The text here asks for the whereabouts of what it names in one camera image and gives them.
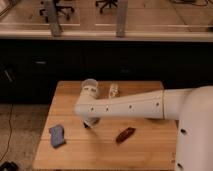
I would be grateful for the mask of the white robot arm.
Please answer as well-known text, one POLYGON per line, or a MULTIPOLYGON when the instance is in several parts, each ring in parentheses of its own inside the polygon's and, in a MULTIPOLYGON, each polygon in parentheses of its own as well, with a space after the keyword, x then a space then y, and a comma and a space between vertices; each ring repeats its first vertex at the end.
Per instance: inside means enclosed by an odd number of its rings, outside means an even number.
POLYGON ((85 86, 75 113, 91 126, 102 117, 142 117, 179 121, 175 171, 213 171, 213 86, 157 90, 98 99, 85 86))

